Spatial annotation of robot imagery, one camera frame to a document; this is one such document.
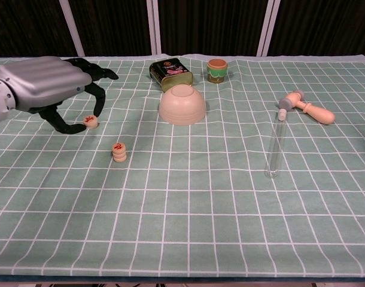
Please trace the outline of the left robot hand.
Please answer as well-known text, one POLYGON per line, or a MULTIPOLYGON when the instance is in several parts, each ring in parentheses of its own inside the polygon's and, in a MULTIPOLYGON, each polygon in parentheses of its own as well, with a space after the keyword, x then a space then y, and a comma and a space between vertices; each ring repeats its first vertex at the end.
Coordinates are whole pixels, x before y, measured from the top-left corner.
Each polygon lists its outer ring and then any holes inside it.
POLYGON ((41 56, 0 66, 0 80, 14 94, 16 110, 38 114, 55 131, 73 135, 85 131, 84 124, 67 124, 57 111, 64 100, 82 92, 95 97, 93 115, 98 117, 105 104, 105 90, 96 82, 118 75, 84 58, 61 59, 41 56))

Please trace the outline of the dark green food tin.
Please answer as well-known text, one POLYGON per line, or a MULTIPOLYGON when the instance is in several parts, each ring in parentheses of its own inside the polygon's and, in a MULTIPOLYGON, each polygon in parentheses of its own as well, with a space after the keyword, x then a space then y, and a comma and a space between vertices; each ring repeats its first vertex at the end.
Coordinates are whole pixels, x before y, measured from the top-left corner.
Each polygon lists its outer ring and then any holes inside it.
POLYGON ((179 84, 191 86, 193 83, 193 74, 177 58, 152 63, 149 73, 151 78, 159 84, 162 92, 179 84))

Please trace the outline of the beige upturned bowl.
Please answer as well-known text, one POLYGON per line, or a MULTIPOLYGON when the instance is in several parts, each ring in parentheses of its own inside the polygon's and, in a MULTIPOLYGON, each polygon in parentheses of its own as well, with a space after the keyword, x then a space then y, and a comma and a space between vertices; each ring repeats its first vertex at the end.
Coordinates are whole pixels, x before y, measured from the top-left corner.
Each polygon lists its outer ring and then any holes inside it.
POLYGON ((188 126, 205 117, 206 103, 194 87, 178 84, 162 95, 159 115, 169 124, 188 126))

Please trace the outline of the green and orange cup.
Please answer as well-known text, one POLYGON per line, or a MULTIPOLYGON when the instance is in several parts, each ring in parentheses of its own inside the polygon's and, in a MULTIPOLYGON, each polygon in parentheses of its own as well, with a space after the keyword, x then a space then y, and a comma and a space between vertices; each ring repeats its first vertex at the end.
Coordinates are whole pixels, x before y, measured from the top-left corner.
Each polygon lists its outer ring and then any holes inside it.
POLYGON ((210 59, 207 62, 207 79, 211 83, 222 83, 227 74, 227 62, 223 59, 210 59))

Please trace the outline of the green checked tablecloth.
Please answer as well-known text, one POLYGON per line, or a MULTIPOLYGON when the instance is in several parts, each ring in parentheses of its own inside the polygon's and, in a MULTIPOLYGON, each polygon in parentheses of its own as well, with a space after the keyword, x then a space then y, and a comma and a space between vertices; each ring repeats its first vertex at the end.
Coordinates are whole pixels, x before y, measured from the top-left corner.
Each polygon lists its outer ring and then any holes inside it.
POLYGON ((118 73, 96 129, 61 135, 37 115, 0 123, 0 274, 365 278, 365 60, 229 62, 192 126, 158 115, 150 57, 94 58, 118 73), (278 176, 265 175, 278 103, 278 176), (113 160, 122 142, 127 159, 113 160))

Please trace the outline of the wooden toy hammer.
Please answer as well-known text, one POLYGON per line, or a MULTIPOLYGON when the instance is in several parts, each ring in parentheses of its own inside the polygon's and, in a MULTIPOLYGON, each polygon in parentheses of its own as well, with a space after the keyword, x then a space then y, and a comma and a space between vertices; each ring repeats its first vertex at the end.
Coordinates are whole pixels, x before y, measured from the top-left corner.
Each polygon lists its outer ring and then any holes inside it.
POLYGON ((304 102, 304 99, 305 94, 302 91, 292 91, 279 101, 278 106, 279 109, 284 109, 286 111, 290 111, 293 108, 301 109, 303 113, 308 114, 310 117, 321 124, 329 125, 334 123, 334 113, 327 109, 314 106, 309 102, 306 103, 304 102))

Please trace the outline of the white frame post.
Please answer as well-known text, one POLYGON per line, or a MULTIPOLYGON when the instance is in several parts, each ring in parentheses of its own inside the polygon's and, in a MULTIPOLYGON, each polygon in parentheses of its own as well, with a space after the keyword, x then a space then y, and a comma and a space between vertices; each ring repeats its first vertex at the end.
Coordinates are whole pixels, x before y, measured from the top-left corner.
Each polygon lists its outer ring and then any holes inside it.
POLYGON ((158 0, 147 0, 148 27, 152 55, 162 54, 158 0))
POLYGON ((84 57, 84 49, 81 43, 81 39, 77 30, 77 25, 74 20, 74 16, 71 10, 71 6, 69 4, 69 0, 59 0, 60 7, 62 9, 63 15, 65 17, 65 21, 69 30, 69 33, 72 38, 72 42, 74 44, 75 50, 79 57, 84 57))
POLYGON ((268 0, 257 48, 257 57, 266 57, 269 51, 281 0, 268 0))

